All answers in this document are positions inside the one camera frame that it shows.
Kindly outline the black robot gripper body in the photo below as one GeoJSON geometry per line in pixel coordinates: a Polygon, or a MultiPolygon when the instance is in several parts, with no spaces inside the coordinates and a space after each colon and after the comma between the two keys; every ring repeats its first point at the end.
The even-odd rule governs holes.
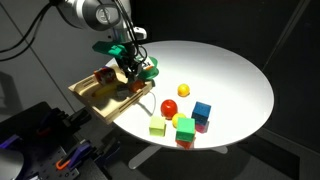
{"type": "Polygon", "coordinates": [[[132,52],[128,52],[128,58],[125,60],[118,60],[118,65],[123,71],[128,68],[134,73],[135,67],[140,64],[142,65],[146,58],[146,56],[138,56],[132,52]]]}

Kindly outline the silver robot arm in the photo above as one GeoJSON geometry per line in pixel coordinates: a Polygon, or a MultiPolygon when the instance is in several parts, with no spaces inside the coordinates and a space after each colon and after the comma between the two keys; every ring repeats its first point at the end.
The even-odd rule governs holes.
{"type": "Polygon", "coordinates": [[[98,41],[93,50],[113,57],[129,82],[138,79],[147,58],[139,40],[147,32],[133,25],[130,0],[58,0],[56,7],[72,27],[106,32],[107,41],[98,41]]]}

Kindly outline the grey rounded robot base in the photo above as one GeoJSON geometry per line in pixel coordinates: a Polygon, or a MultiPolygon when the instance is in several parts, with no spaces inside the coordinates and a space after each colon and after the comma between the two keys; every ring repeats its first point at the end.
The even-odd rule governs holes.
{"type": "Polygon", "coordinates": [[[18,151],[0,149],[0,180],[16,180],[24,164],[18,151]]]}

